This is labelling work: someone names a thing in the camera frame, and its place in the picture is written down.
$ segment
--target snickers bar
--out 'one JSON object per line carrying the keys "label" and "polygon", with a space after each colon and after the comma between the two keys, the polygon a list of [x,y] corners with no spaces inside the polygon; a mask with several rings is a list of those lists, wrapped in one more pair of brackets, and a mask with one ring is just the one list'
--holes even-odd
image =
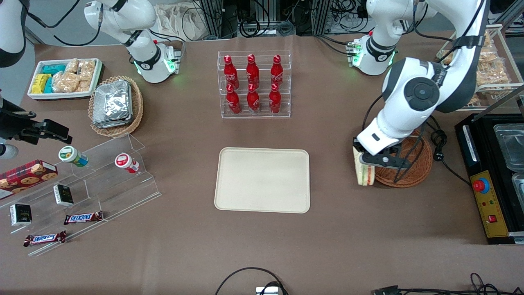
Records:
{"label": "snickers bar", "polygon": [[82,223],[82,222],[97,222],[104,219],[102,211],[86,213],[86,214],[77,214],[77,215],[66,215],[64,225],[70,223]]}
{"label": "snickers bar", "polygon": [[65,230],[58,234],[52,234],[52,235],[42,235],[42,236],[29,235],[27,236],[26,240],[24,241],[24,247],[40,245],[40,244],[45,244],[45,243],[52,243],[52,242],[63,243],[65,241],[66,241],[66,231]]}

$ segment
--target small black box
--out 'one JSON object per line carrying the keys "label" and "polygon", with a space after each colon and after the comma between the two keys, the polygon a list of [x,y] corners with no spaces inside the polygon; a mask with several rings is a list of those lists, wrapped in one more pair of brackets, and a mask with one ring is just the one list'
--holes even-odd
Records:
{"label": "small black box", "polygon": [[71,206],[73,205],[73,196],[68,186],[57,184],[53,187],[54,198],[58,205]]}
{"label": "small black box", "polygon": [[9,207],[9,210],[11,211],[11,225],[31,224],[31,206],[25,204],[13,204]]}

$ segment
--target red coca-cola bottle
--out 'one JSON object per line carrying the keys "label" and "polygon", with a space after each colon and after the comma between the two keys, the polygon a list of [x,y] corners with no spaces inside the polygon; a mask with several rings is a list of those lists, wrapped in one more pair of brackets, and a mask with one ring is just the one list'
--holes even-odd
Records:
{"label": "red coca-cola bottle", "polygon": [[234,90],[237,90],[240,83],[238,82],[238,75],[233,62],[231,61],[231,56],[224,56],[224,63],[224,75],[226,76],[226,81],[228,84],[233,85]]}
{"label": "red coca-cola bottle", "polygon": [[238,99],[238,94],[236,94],[235,89],[233,89],[233,85],[228,84],[226,90],[227,105],[234,114],[240,113],[242,108],[240,107],[240,100]]}
{"label": "red coca-cola bottle", "polygon": [[280,102],[282,97],[278,91],[278,85],[273,83],[271,85],[271,92],[269,93],[269,108],[272,114],[278,114],[280,112]]}
{"label": "red coca-cola bottle", "polygon": [[258,66],[255,63],[255,56],[252,54],[247,56],[246,74],[247,83],[253,84],[255,86],[255,89],[258,89],[260,75],[258,74]]}
{"label": "red coca-cola bottle", "polygon": [[276,83],[278,86],[282,85],[282,76],[284,69],[280,64],[280,55],[273,56],[273,66],[271,67],[271,84]]}
{"label": "red coca-cola bottle", "polygon": [[258,98],[258,93],[255,88],[255,85],[249,84],[247,86],[248,93],[247,93],[247,104],[249,106],[249,111],[252,114],[258,114],[260,112],[260,100]]}

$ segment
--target wicker basket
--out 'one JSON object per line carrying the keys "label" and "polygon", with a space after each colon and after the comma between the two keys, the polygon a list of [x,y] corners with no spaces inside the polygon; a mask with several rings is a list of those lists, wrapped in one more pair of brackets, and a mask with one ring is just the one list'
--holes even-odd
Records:
{"label": "wicker basket", "polygon": [[[133,101],[133,116],[135,117],[133,122],[129,125],[123,125],[123,126],[116,126],[116,127],[110,127],[110,128],[98,128],[95,125],[91,124],[91,128],[98,134],[109,136],[109,137],[120,137],[126,133],[132,133],[135,131],[135,129],[140,124],[140,121],[142,120],[142,115],[144,114],[144,101],[142,99],[142,94],[140,93],[140,89],[138,89],[138,86],[136,83],[129,77],[125,76],[116,76],[111,77],[107,80],[102,81],[100,84],[108,84],[112,83],[116,80],[126,80],[131,84],[131,99]],[[88,116],[91,121],[93,121],[93,101],[94,101],[94,93],[91,94],[91,98],[89,99],[89,109],[88,109]]]}
{"label": "wicker basket", "polygon": [[[419,135],[419,131],[415,130],[411,135]],[[413,147],[417,138],[408,137],[402,141],[402,149],[400,156],[405,157],[409,150]],[[421,138],[417,147],[408,156],[408,160],[412,162],[415,157],[420,153],[419,158],[409,169],[409,171],[399,180],[394,183],[393,180],[397,175],[397,169],[376,167],[375,168],[375,179],[379,182],[392,187],[410,187],[421,183],[426,177],[428,177],[431,171],[431,165],[433,164],[433,153],[431,151],[430,143],[424,138]]]}

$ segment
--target cookie box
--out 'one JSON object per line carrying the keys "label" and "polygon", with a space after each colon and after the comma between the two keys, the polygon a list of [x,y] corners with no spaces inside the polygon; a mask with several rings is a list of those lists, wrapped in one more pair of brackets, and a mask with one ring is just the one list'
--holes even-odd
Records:
{"label": "cookie box", "polygon": [[0,174],[0,199],[9,197],[58,176],[57,167],[34,160]]}

